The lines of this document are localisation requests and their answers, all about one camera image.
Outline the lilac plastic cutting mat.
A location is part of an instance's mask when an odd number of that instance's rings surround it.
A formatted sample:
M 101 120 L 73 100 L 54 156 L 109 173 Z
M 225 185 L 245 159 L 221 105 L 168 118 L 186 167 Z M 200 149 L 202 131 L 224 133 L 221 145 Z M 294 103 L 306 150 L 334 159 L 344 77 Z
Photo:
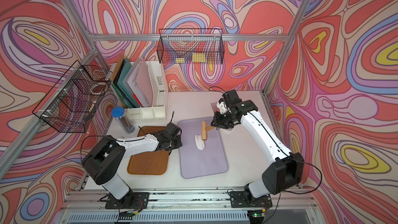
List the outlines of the lilac plastic cutting mat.
M 179 157 L 181 176 L 185 179 L 221 174 L 229 168 L 220 132 L 212 129 L 207 132 L 207 139 L 202 140 L 202 122 L 209 126 L 212 120 L 210 116 L 177 123 L 182 129 Z

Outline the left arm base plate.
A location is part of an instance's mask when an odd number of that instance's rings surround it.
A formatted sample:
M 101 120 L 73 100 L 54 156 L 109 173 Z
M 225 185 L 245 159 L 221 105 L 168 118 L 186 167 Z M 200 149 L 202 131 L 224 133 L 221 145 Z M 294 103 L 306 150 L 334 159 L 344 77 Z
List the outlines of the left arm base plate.
M 148 192 L 129 192 L 121 200 L 109 194 L 106 209 L 146 209 L 150 194 Z

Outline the white dough piece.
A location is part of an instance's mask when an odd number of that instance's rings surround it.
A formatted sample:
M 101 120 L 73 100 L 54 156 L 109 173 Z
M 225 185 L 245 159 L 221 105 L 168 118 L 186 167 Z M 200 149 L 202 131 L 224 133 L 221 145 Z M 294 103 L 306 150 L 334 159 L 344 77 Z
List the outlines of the white dough piece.
M 205 143 L 201 135 L 195 135 L 195 144 L 198 150 L 204 150 Z

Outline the wooden dough roller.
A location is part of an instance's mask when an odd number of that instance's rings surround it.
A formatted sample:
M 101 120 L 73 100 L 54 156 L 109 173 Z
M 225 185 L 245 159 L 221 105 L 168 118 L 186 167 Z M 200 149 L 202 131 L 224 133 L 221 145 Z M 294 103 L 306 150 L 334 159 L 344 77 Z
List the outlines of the wooden dough roller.
M 207 140 L 207 133 L 208 133 L 208 131 L 210 131 L 212 129 L 214 129 L 214 126 L 207 125 L 206 121 L 202 122 L 202 125 L 201 125 L 201 140 L 202 141 Z

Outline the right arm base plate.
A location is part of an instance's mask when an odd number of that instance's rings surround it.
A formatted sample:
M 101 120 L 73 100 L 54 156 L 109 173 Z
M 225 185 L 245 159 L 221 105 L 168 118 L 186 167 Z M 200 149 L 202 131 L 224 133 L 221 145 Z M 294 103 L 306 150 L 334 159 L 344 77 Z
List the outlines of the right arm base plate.
M 227 190 L 227 194 L 230 197 L 232 208 L 265 208 L 269 209 L 273 206 L 271 198 L 269 196 L 263 196 L 259 198 L 253 197 L 249 191 L 234 191 L 232 189 Z

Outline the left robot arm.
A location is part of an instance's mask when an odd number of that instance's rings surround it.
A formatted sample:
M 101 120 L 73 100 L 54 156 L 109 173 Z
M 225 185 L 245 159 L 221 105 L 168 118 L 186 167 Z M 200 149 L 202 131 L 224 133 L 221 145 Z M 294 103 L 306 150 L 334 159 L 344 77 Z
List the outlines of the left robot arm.
M 161 131 L 129 139 L 104 136 L 83 158 L 82 166 L 94 182 L 121 201 L 132 195 L 131 188 L 117 171 L 124 158 L 144 152 L 172 152 L 182 146 L 182 129 L 170 122 Z

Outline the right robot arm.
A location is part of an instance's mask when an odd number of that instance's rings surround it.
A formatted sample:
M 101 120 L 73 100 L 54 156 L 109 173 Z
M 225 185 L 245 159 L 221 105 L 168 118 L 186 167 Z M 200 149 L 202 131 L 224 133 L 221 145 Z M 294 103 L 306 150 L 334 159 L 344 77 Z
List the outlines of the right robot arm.
M 299 152 L 293 153 L 279 140 L 253 101 L 243 101 L 236 90 L 230 90 L 222 94 L 217 108 L 211 126 L 227 130 L 241 124 L 265 154 L 266 169 L 261 178 L 245 186 L 250 197 L 276 195 L 301 183 L 303 156 Z

